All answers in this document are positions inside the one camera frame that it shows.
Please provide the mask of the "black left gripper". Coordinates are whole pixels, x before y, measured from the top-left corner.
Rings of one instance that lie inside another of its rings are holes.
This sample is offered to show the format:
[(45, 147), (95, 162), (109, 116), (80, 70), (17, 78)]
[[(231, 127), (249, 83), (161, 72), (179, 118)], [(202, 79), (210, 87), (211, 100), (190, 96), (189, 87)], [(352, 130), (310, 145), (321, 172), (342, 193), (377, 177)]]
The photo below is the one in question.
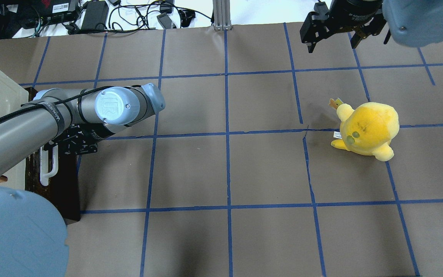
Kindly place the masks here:
[(97, 152), (97, 143), (106, 139), (104, 125), (71, 125), (48, 142), (48, 150), (58, 147), (66, 155), (85, 155)]

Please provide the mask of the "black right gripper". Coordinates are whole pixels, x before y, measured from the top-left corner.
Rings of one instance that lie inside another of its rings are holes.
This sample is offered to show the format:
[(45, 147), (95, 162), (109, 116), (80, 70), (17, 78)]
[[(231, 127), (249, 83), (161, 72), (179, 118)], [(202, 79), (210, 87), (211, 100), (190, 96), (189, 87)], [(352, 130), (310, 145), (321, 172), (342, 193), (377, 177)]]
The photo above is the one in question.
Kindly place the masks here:
[(302, 43), (313, 53), (316, 43), (338, 33), (355, 32), (350, 39), (356, 49), (368, 36), (379, 35), (386, 25), (381, 0), (333, 0), (328, 7), (319, 0), (300, 29)]

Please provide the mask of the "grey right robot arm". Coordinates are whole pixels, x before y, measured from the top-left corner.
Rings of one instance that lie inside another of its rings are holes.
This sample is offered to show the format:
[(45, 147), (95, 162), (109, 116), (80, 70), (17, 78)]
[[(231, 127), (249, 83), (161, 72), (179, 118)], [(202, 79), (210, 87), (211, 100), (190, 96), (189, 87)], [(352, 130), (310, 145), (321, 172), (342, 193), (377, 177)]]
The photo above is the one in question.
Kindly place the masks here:
[(385, 26), (384, 40), (419, 48), (443, 42), (443, 0), (333, 0), (315, 3), (300, 29), (300, 39), (313, 53), (318, 42), (338, 33), (350, 33), (356, 49), (369, 36), (377, 36)]

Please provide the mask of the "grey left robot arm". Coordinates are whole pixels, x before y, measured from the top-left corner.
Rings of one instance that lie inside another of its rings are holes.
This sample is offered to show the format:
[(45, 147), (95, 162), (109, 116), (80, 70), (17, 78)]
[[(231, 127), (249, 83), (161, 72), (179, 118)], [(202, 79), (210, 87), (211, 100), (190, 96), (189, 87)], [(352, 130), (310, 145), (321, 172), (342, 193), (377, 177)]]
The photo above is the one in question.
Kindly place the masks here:
[[(0, 177), (46, 144), (72, 144), (84, 132), (92, 145), (166, 107), (148, 83), (97, 89), (48, 89), (0, 118)], [(0, 277), (63, 277), (69, 248), (67, 225), (46, 198), (0, 186)]]

